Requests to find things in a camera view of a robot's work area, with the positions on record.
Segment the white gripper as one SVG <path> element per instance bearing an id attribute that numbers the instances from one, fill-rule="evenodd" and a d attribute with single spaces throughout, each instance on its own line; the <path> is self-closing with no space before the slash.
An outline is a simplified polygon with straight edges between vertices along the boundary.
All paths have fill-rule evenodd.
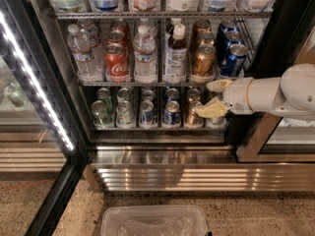
<path id="1" fill-rule="evenodd" d="M 223 92 L 223 101 L 214 97 L 206 105 L 196 107 L 196 113 L 202 118 L 223 117 L 228 109 L 236 115 L 250 115 L 247 93 L 253 78 L 240 78 L 235 81 L 224 79 L 207 83 L 207 89 L 213 92 Z"/>

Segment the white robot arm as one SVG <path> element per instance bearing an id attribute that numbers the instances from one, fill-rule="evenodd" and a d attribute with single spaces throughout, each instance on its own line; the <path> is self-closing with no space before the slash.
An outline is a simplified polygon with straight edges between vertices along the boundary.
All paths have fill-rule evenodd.
<path id="1" fill-rule="evenodd" d="M 227 111 L 235 115 L 251 115 L 255 112 L 275 116 L 315 120 L 315 65 L 297 64 L 288 68 L 280 77 L 237 80 L 216 80 L 207 83 L 210 91 L 221 92 L 196 112 L 203 118 L 224 116 Z"/>

